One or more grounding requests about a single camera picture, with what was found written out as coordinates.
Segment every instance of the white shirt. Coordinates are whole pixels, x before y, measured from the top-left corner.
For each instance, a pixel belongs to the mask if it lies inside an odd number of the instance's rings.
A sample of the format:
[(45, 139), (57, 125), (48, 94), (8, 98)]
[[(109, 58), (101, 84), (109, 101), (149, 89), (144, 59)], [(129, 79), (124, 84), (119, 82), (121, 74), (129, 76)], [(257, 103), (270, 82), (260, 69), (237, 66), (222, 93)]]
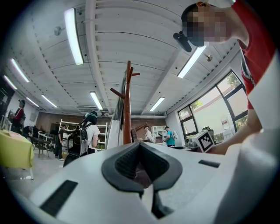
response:
[(94, 135), (99, 135), (100, 131), (99, 128), (96, 125), (90, 125), (89, 127), (86, 128), (87, 131), (87, 142), (88, 142), (88, 147), (91, 149), (94, 149), (92, 147), (92, 139)]
[(148, 130), (145, 135), (145, 140), (152, 140), (152, 133)]

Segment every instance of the person in red shirt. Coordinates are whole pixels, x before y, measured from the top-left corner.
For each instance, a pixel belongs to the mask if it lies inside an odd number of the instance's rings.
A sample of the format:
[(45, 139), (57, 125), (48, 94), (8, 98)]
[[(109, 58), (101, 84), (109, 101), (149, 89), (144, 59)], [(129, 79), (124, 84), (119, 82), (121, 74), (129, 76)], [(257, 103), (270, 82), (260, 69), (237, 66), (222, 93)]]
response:
[(21, 127), (23, 125), (25, 100), (19, 100), (19, 108), (17, 109), (12, 122), (11, 131), (21, 134)]
[[(242, 0), (236, 0), (229, 8), (218, 8), (207, 2), (190, 5), (182, 14), (182, 32), (197, 47), (203, 46), (204, 42), (222, 43), (229, 38), (238, 39), (244, 56), (241, 74), (247, 95), (259, 82), (276, 52), (268, 30), (253, 9)], [(259, 118), (248, 101), (246, 125), (232, 138), (215, 145), (210, 152), (225, 154), (230, 145), (242, 143), (247, 136), (261, 128)]]

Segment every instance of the red shirt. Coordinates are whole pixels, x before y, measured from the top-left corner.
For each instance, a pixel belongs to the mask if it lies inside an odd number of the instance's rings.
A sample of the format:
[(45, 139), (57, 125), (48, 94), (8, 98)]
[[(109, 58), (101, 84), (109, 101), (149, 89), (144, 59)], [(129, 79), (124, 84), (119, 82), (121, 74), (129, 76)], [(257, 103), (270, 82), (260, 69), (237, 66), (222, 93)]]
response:
[(23, 108), (19, 108), (18, 111), (16, 112), (14, 118), (16, 120), (20, 120), (22, 118), (23, 114), (24, 114)]
[[(252, 77), (249, 78), (241, 72), (248, 95), (265, 73), (276, 51), (276, 46), (262, 21), (245, 3), (236, 0), (232, 8), (249, 33), (249, 44), (246, 49), (242, 48), (242, 51)], [(253, 109), (249, 101), (248, 109)]]

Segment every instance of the tree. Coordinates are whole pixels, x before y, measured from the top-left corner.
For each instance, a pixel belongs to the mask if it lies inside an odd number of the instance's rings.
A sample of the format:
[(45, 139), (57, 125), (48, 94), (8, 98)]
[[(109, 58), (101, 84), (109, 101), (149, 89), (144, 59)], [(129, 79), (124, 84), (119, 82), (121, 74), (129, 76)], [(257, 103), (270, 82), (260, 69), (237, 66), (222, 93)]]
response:
[(200, 100), (197, 100), (192, 104), (192, 109), (195, 110), (196, 108), (199, 108), (201, 106), (203, 106), (203, 103)]
[(247, 116), (242, 117), (235, 122), (237, 131), (246, 124), (246, 121), (247, 121)]
[(230, 74), (227, 77), (227, 84), (231, 85), (231, 87), (233, 87), (233, 88), (236, 88), (237, 86), (240, 85), (240, 81), (238, 80), (238, 78), (234, 74)]

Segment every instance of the window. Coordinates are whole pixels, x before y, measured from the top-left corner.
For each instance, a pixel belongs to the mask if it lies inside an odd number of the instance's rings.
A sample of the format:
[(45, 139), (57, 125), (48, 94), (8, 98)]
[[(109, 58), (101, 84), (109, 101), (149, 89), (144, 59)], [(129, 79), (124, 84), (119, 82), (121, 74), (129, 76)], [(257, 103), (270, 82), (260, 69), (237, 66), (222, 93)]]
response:
[(191, 108), (198, 131), (207, 126), (214, 131), (215, 136), (226, 129), (234, 131), (235, 126), (227, 105), (216, 87), (192, 103)]
[(224, 141), (225, 130), (235, 133), (246, 124), (247, 103), (245, 87), (231, 71), (204, 96), (178, 112), (185, 138), (208, 126), (216, 143)]
[(234, 75), (233, 72), (230, 72), (219, 84), (218, 88), (223, 93), (223, 96), (226, 96), (230, 92), (232, 92), (237, 86), (239, 86), (241, 82)]
[(238, 90), (235, 94), (229, 97), (228, 102), (235, 116), (247, 110), (248, 100), (243, 89)]
[(194, 125), (193, 119), (190, 119), (190, 120), (187, 120), (187, 121), (183, 122), (182, 125), (184, 127), (184, 134), (185, 135), (196, 132), (196, 126)]
[(237, 131), (242, 128), (247, 122), (247, 115), (235, 121)]
[(179, 112), (180, 120), (184, 120), (184, 119), (190, 117), (191, 115), (192, 114), (191, 114), (191, 111), (190, 111), (189, 107), (186, 107)]
[(193, 114), (189, 106), (178, 112), (182, 129), (184, 132), (185, 141), (187, 138), (197, 133), (196, 123), (193, 119)]
[(248, 100), (245, 88), (233, 72), (230, 72), (218, 85), (220, 93), (231, 113), (235, 130), (245, 125), (248, 114)]

